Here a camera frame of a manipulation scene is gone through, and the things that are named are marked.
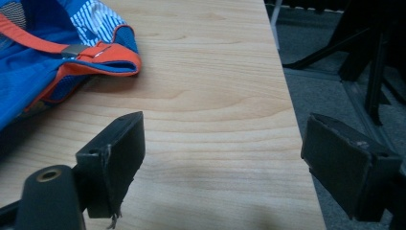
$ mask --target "carpeted floor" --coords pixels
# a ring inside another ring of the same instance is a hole
[[[273,6],[266,6],[271,15]],[[319,14],[311,10],[283,7],[277,23],[282,63],[294,62],[325,47],[341,15],[340,12],[333,11]],[[363,122],[363,115],[337,75],[346,55],[347,53],[333,54],[301,71],[284,69],[301,134],[305,132],[309,113],[315,112],[341,120],[368,135],[370,127]],[[365,97],[368,73],[366,69],[353,85],[359,89],[361,98]],[[397,72],[388,68],[385,74],[396,75]],[[406,106],[399,103],[386,87],[382,91],[390,104],[380,106],[379,113],[383,123],[380,130],[387,135],[395,150],[405,156]],[[314,179],[314,183],[327,230],[389,228],[392,218],[389,212],[384,214],[379,223],[350,220],[317,179]]]

